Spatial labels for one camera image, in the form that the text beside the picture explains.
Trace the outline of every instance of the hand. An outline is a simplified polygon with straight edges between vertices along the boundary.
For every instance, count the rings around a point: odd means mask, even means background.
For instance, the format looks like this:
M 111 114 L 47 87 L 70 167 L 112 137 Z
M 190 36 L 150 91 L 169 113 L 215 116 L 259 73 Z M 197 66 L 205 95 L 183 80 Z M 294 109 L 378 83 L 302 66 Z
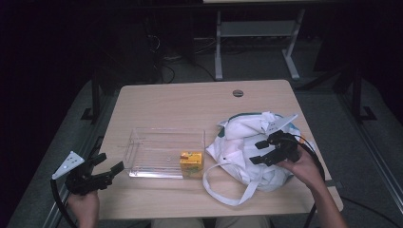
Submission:
M 319 170 L 314 163 L 311 155 L 302 147 L 298 146 L 299 160 L 297 162 L 281 161 L 278 166 L 290 170 L 300 181 L 304 182 L 308 188 L 312 189 L 315 186 L 323 183 Z
M 97 191 L 90 192 L 85 196 L 71 194 L 67 199 L 67 203 L 79 220 L 80 228 L 94 228 L 97 226 L 100 210 Z

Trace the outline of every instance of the person's left hand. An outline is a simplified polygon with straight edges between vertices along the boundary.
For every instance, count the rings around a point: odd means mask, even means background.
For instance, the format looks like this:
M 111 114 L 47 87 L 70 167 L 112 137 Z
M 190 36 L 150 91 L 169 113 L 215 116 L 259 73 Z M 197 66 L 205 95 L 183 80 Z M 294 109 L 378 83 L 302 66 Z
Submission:
M 79 220 L 80 228 L 94 228 L 98 224 L 100 200 L 98 191 L 85 196 L 71 194 L 67 199 L 68 206 Z

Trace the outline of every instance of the wooden tabletop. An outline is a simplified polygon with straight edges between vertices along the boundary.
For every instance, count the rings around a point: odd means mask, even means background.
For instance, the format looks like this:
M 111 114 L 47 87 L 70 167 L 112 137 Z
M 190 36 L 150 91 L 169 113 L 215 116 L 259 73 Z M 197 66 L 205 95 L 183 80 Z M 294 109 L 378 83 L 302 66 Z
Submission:
M 239 89 L 242 97 L 235 97 Z M 198 128 L 205 130 L 205 144 L 212 143 L 220 129 L 217 123 L 242 112 L 271 111 L 282 116 L 297 113 L 293 121 L 302 135 L 315 143 L 289 83 L 285 80 L 215 82 L 172 85 L 131 85 L 122 88 L 113 111 L 101 153 L 107 159 L 93 174 L 108 171 L 124 158 L 135 127 Z M 205 169 L 214 164 L 205 156 Z M 331 177 L 325 163 L 326 180 Z M 211 187 L 228 198 L 239 198 L 245 186 L 221 168 L 212 171 Z M 329 188 L 338 208 L 343 204 L 334 187 Z M 257 191 L 244 204 L 233 207 L 213 199 L 202 180 L 131 179 L 125 171 L 106 190 L 99 191 L 100 219 L 154 219 L 280 215 L 308 213 L 314 201 L 309 189 L 292 178 L 276 191 Z

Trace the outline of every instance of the white fabric bag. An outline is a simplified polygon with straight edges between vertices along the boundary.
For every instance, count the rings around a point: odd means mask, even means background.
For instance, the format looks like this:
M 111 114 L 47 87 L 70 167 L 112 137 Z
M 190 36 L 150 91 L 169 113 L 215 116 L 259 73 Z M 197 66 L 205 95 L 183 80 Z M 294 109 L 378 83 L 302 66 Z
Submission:
M 299 130 L 292 123 L 289 123 L 291 121 L 285 122 L 294 118 L 282 119 L 281 116 L 271 112 L 241 113 L 219 123 L 222 126 L 221 132 L 214 142 L 206 148 L 207 153 L 217 162 L 207 169 L 203 175 L 202 183 L 206 191 L 216 200 L 236 206 L 250 199 L 256 189 L 269 192 L 280 188 L 292 175 L 288 170 L 276 165 L 253 164 L 249 158 L 263 156 L 275 149 L 273 145 L 261 150 L 255 147 L 255 143 L 267 140 L 267 135 L 271 132 L 274 133 L 281 129 L 284 133 L 300 136 Z M 278 123 L 281 123 L 281 128 L 274 129 Z M 241 199 L 229 199 L 211 189 L 208 173 L 218 166 L 247 185 Z

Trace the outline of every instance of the white metal stand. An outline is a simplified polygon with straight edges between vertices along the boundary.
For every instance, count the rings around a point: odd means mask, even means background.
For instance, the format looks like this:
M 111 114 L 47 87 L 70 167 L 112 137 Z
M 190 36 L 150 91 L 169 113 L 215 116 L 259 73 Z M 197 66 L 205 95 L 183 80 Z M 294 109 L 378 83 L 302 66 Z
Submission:
M 282 51 L 285 63 L 294 80 L 299 79 L 299 75 L 291 57 L 294 45 L 297 40 L 302 18 L 305 9 L 298 13 L 297 20 L 289 21 L 251 21 L 251 22 L 222 22 L 221 12 L 217 15 L 217 45 L 216 45 L 216 81 L 222 80 L 221 64 L 221 37 L 241 37 L 241 36 L 290 36 L 291 41 L 287 49 Z

